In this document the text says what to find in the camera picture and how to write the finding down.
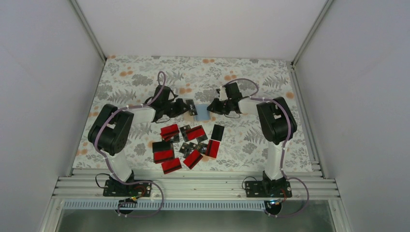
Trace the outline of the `beige leather card holder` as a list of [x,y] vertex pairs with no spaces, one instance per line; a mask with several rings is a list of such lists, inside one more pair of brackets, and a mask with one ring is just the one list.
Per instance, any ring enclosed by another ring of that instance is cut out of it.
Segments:
[[205,122],[211,121],[211,112],[207,110],[208,104],[196,104],[197,115],[191,116],[189,112],[183,115],[185,121],[188,122]]

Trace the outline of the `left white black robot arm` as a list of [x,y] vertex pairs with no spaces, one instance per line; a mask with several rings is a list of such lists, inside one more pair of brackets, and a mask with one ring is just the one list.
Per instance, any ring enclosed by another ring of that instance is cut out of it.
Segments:
[[157,86],[154,96],[144,103],[122,108],[105,104],[89,133],[88,141],[94,145],[107,164],[110,176],[116,180],[115,189],[123,196],[134,191],[133,174],[123,149],[133,123],[157,122],[162,116],[174,118],[190,110],[183,99],[169,87]]

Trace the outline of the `black logo card bottom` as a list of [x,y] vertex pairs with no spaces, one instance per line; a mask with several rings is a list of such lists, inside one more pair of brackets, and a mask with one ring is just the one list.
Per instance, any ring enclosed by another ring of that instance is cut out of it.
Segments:
[[190,116],[198,115],[194,101],[192,99],[186,99],[185,102],[189,109],[189,115]]

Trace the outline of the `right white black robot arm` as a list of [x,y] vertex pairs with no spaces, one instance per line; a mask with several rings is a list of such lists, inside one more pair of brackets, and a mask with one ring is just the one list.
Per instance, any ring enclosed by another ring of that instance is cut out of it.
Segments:
[[219,94],[207,110],[227,115],[230,112],[259,117],[262,135],[269,142],[267,164],[261,181],[262,191],[268,197],[275,196],[282,187],[286,189],[287,176],[283,169],[286,145],[297,130],[297,123],[283,97],[275,99],[243,96],[237,83],[229,82],[217,89]]

